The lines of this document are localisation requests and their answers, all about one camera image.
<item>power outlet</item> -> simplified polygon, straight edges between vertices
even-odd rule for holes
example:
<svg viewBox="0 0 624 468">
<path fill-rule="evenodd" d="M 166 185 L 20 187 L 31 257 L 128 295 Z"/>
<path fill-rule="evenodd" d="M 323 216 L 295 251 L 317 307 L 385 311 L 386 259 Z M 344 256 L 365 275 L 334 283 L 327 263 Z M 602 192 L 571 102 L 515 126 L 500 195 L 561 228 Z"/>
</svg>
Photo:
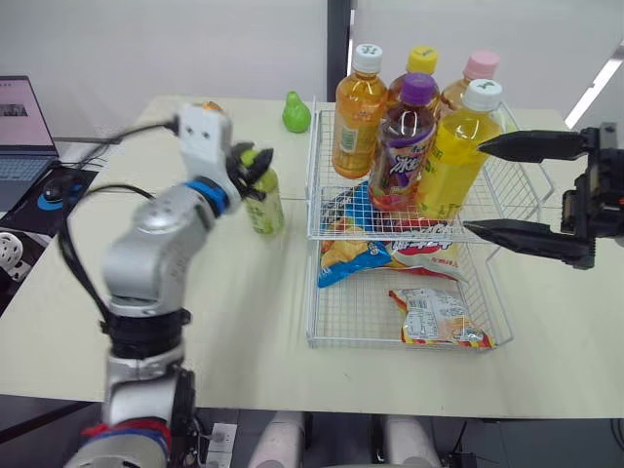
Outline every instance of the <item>power outlet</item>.
<svg viewBox="0 0 624 468">
<path fill-rule="evenodd" d="M 234 449 L 234 439 L 236 439 L 236 424 L 224 424 L 217 422 L 213 426 L 211 442 L 208 451 L 221 451 L 232 453 Z"/>
<path fill-rule="evenodd" d="M 206 468 L 230 468 L 232 454 L 222 451 L 209 451 L 206 458 Z"/>
</svg>

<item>white wall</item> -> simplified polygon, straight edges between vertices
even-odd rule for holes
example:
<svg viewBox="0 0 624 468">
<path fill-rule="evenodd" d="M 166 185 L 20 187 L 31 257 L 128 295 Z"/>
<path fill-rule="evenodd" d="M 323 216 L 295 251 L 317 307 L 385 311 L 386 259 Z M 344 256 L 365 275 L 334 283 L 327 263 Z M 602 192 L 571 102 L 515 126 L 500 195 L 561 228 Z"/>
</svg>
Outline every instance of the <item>white wall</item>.
<svg viewBox="0 0 624 468">
<path fill-rule="evenodd" d="M 0 75 L 27 74 L 55 136 L 105 135 L 161 94 L 326 93 L 320 0 L 5 0 Z"/>
<path fill-rule="evenodd" d="M 621 0 L 359 0 L 354 43 L 384 50 L 382 78 L 403 73 L 416 44 L 438 48 L 441 87 L 461 77 L 471 51 L 497 51 L 496 79 L 520 108 L 564 116 L 622 41 Z"/>
<path fill-rule="evenodd" d="M 574 129 L 598 127 L 602 122 L 617 124 L 619 147 L 624 148 L 624 67 L 621 65 Z"/>
</svg>

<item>purple bottle cap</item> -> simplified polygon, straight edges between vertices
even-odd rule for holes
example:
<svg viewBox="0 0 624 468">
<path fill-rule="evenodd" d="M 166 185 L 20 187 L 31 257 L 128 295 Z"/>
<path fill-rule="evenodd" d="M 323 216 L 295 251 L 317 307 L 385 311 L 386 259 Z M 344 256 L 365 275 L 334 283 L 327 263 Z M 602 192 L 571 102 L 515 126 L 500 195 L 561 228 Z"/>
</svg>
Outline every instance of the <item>purple bottle cap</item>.
<svg viewBox="0 0 624 468">
<path fill-rule="evenodd" d="M 408 73 L 403 79 L 400 100 L 411 105 L 428 104 L 436 89 L 435 80 L 424 73 Z"/>
</svg>

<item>floor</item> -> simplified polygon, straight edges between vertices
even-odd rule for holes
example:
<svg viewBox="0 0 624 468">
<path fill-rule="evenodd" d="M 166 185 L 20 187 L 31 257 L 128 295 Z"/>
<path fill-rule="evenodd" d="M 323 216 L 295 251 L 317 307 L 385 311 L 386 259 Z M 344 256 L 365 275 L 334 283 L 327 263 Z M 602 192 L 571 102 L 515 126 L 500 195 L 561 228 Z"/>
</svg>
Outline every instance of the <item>floor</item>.
<svg viewBox="0 0 624 468">
<path fill-rule="evenodd" d="M 0 396 L 0 431 L 28 417 L 57 409 L 67 402 Z M 61 467 L 80 447 L 80 430 L 98 421 L 98 405 L 0 445 L 0 466 Z M 215 422 L 238 424 L 233 468 L 245 467 L 271 411 L 201 409 L 207 427 Z M 440 455 L 455 444 L 462 418 L 421 417 Z M 304 467 L 319 468 L 344 463 L 367 463 L 370 454 L 371 416 L 367 414 L 314 413 L 310 448 Z M 543 421 L 468 421 L 464 451 L 478 455 L 480 468 L 490 467 L 622 467 L 624 451 L 610 432 L 608 419 Z"/>
</svg>

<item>wire basket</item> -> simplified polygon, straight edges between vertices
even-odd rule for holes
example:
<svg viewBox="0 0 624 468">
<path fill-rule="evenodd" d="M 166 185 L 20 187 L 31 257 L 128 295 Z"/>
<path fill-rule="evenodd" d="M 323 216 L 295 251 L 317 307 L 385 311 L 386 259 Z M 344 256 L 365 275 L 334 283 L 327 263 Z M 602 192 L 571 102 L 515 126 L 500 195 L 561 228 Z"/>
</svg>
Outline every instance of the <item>wire basket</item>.
<svg viewBox="0 0 624 468">
<path fill-rule="evenodd" d="M 513 339 L 505 306 L 491 262 L 499 252 L 488 244 L 459 246 L 459 264 L 465 282 L 389 270 L 359 271 L 326 288 L 317 288 L 320 243 L 309 242 L 308 317 L 306 337 L 312 347 L 358 346 L 408 349 L 485 351 L 455 344 L 405 344 L 401 341 L 404 316 L 388 292 L 396 289 L 434 288 L 459 293 L 472 322 L 488 334 L 495 347 Z"/>
<path fill-rule="evenodd" d="M 480 171 L 471 190 L 468 192 L 461 212 L 455 219 L 445 221 L 444 229 L 428 229 L 431 221 L 415 213 L 380 212 L 371 208 L 368 197 L 352 202 L 370 210 L 368 219 L 383 218 L 383 223 L 363 226 L 362 231 L 344 231 L 332 228 L 327 219 L 341 217 L 341 197 L 367 179 L 348 179 L 339 175 L 332 166 L 333 110 L 315 112 L 314 127 L 311 132 L 310 154 L 308 159 L 308 237 L 311 239 L 356 239 L 356 240 L 402 240 L 409 238 L 423 242 L 462 242 L 482 243 L 463 227 L 463 220 L 492 218 L 515 218 L 539 220 L 540 206 L 554 191 L 552 181 L 541 165 L 533 165 L 531 175 L 540 177 L 538 183 L 531 182 L 526 168 L 518 163 L 490 157 Z M 502 127 L 510 132 L 519 127 L 509 108 L 503 103 L 497 113 Z M 410 232 L 397 232 L 393 226 L 409 225 Z"/>
</svg>

